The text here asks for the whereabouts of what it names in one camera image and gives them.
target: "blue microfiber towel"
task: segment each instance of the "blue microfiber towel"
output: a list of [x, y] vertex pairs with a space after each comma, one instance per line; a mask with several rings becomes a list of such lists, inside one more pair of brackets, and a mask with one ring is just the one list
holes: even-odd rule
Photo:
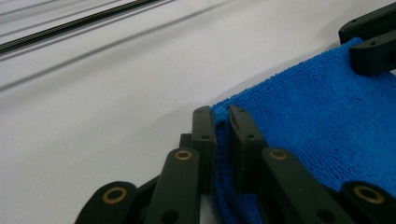
[[215, 201], [225, 223], [261, 223], [255, 195], [236, 193], [231, 180], [229, 105], [245, 108], [269, 146], [294, 153], [321, 184], [340, 190], [362, 180], [396, 196], [396, 76], [355, 74], [348, 48], [360, 42], [352, 39], [212, 106]]

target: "screw hole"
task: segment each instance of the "screw hole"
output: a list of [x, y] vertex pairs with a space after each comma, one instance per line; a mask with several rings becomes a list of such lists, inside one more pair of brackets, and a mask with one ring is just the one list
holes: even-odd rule
[[114, 187], [106, 191], [102, 197], [104, 203], [113, 204], [121, 202], [127, 194], [127, 190], [123, 187]]
[[192, 157], [192, 154], [189, 151], [182, 150], [175, 154], [176, 159], [180, 161], [189, 160]]
[[361, 199], [369, 203], [383, 203], [385, 201], [385, 198], [382, 196], [382, 194], [366, 186], [357, 186], [353, 189], [353, 191]]
[[167, 212], [164, 212], [161, 221], [165, 224], [172, 224], [178, 221], [178, 212], [174, 210], [170, 210]]
[[288, 155], [282, 150], [271, 150], [270, 156], [279, 161], [283, 161], [288, 157]]
[[335, 222], [335, 216], [327, 210], [319, 210], [317, 212], [317, 216], [323, 222], [326, 222], [326, 223], [334, 223]]

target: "white table surface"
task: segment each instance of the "white table surface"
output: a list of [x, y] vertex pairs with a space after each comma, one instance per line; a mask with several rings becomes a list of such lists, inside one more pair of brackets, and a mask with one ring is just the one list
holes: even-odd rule
[[[127, 3], [17, 10], [33, 2], [0, 0], [0, 43]], [[141, 186], [195, 108], [337, 47], [342, 25], [392, 2], [165, 1], [0, 57], [0, 223], [73, 223], [103, 185]]]

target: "towel fold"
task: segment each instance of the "towel fold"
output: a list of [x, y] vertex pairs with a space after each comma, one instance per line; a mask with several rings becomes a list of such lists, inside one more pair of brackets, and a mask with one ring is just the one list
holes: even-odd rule
[[360, 42], [352, 39], [212, 106], [215, 201], [225, 223], [261, 223], [256, 196], [236, 193], [231, 180], [229, 105], [245, 108], [269, 146], [294, 153], [321, 184], [339, 190], [362, 180], [396, 197], [396, 76], [355, 74], [348, 48]]

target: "black plastic part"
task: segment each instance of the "black plastic part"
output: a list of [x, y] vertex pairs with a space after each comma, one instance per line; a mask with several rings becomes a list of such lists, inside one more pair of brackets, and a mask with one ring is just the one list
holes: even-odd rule
[[191, 148], [171, 151], [152, 195], [144, 223], [199, 223], [198, 184], [198, 152]]
[[370, 12], [345, 24], [338, 31], [342, 44], [353, 37], [363, 40], [374, 38], [396, 29], [396, 3]]
[[347, 182], [340, 193], [341, 204], [357, 223], [396, 223], [396, 201], [383, 189], [362, 181]]
[[210, 106], [194, 110], [192, 114], [191, 147], [200, 155], [200, 192], [210, 194], [214, 183], [217, 142]]
[[95, 13], [93, 15], [64, 23], [62, 25], [58, 25], [52, 27], [50, 29], [32, 34], [27, 35], [19, 39], [15, 39], [0, 45], [0, 56], [23, 49], [34, 44], [43, 42], [45, 40], [51, 39], [56, 36], [65, 35], [67, 33], [76, 31], [80, 28], [86, 27], [88, 25], [95, 24], [99, 21], [104, 21], [110, 19], [112, 17], [118, 16], [122, 13], [129, 12], [134, 9], [139, 9], [141, 7], [148, 6], [153, 3], [160, 2], [162, 0], [137, 0], [133, 1], [118, 7], [113, 7], [111, 9]]
[[137, 211], [134, 212], [136, 215], [134, 222], [131, 222], [131, 224], [142, 224], [146, 219], [149, 204], [159, 179], [160, 177], [157, 176], [137, 189], [137, 197], [134, 202]]
[[76, 224], [126, 224], [137, 217], [136, 187], [127, 182], [113, 182], [97, 190], [78, 215]]
[[259, 212], [263, 223], [355, 223], [285, 149], [262, 151]]
[[249, 113], [230, 105], [230, 164], [233, 182], [240, 193], [257, 192], [258, 163], [262, 149], [268, 147], [259, 128]]
[[349, 48], [349, 54], [353, 70], [360, 75], [396, 69], [396, 30]]
[[180, 143], [178, 147], [191, 147], [191, 136], [190, 133], [183, 133], [180, 135]]

